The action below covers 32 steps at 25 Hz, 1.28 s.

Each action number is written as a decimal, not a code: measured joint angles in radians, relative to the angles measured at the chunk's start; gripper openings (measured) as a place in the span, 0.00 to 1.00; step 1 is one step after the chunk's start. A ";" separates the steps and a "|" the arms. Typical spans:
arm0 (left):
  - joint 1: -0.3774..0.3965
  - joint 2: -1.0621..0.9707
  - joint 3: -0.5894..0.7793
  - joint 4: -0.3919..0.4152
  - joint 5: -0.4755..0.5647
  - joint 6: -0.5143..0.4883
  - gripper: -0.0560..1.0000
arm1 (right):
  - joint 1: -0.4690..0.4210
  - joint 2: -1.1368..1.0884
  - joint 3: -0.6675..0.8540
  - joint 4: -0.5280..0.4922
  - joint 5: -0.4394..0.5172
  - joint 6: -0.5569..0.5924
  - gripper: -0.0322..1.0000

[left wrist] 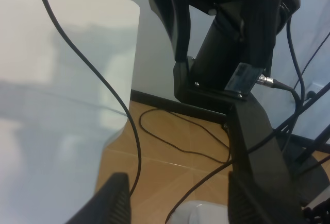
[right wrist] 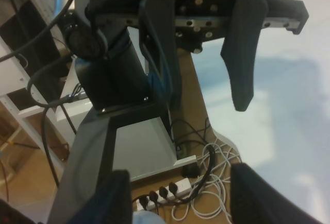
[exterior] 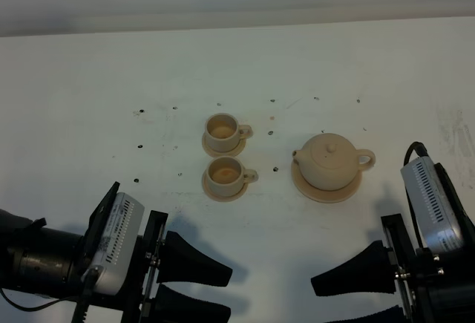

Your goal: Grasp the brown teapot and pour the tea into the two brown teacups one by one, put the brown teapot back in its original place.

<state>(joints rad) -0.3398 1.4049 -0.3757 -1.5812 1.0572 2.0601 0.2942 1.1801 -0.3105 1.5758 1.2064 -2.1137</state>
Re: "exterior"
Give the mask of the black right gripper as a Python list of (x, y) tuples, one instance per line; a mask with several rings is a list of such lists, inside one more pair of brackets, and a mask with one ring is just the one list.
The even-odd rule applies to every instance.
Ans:
[(384, 216), (381, 222), (391, 258), (396, 261), (396, 272), (388, 249), (382, 241), (374, 241), (349, 261), (311, 278), (311, 285), (317, 296), (394, 294), (396, 281), (404, 310), (394, 306), (368, 316), (330, 323), (474, 321), (474, 224), (447, 172), (441, 164), (434, 164), (460, 225), (464, 246), (439, 254), (433, 253), (425, 241), (422, 247), (413, 247), (401, 215)]

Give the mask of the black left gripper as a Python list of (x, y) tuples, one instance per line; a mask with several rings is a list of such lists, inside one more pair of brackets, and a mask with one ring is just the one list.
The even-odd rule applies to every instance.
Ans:
[[(144, 234), (137, 236), (127, 276), (116, 295), (95, 293), (97, 272), (86, 276), (76, 302), (77, 322), (85, 321), (91, 305), (121, 310), (123, 322), (144, 322), (151, 304), (149, 296), (157, 268), (157, 283), (228, 285), (233, 270), (195, 249), (177, 232), (168, 231), (160, 247), (167, 219), (166, 213), (150, 213)], [(165, 285), (159, 286), (152, 307), (153, 322), (227, 323), (230, 317), (231, 309), (225, 305), (188, 297)]]

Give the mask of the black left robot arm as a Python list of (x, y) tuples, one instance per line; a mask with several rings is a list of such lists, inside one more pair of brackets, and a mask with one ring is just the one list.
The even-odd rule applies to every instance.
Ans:
[(120, 311), (123, 322), (227, 322), (229, 307), (169, 287), (225, 287), (232, 270), (166, 230), (167, 219), (151, 212), (142, 235), (130, 218), (107, 224), (98, 213), (83, 236), (48, 229), (42, 219), (3, 230), (1, 289), (71, 301), (74, 322), (92, 306)]

